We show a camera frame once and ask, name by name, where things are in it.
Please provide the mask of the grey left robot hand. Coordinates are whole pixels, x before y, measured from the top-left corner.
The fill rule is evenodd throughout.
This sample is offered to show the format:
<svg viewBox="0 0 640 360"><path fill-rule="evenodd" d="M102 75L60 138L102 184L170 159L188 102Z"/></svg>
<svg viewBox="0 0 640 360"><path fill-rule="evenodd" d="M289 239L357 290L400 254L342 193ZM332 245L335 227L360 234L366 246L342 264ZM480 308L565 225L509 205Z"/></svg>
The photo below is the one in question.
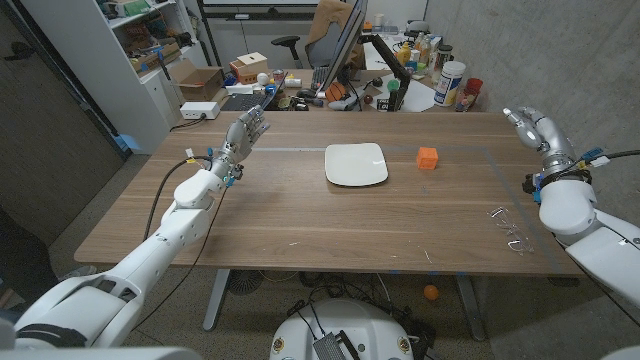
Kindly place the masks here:
<svg viewBox="0 0 640 360"><path fill-rule="evenodd" d="M249 156L259 137L269 127L260 105L241 114L230 124L222 145L212 159L210 171L227 183L236 176L239 164Z"/></svg>

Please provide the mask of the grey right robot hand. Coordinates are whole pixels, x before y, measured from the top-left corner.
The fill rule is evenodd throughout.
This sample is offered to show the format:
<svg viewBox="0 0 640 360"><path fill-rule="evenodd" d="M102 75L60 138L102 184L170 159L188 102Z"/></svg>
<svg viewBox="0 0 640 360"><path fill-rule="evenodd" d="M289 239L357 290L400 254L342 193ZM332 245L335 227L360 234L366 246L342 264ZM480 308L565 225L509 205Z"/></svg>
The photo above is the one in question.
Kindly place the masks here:
<svg viewBox="0 0 640 360"><path fill-rule="evenodd" d="M578 157L568 136L550 117L532 107L503 109L521 142L537 151L542 158L545 177L569 169Z"/></svg>

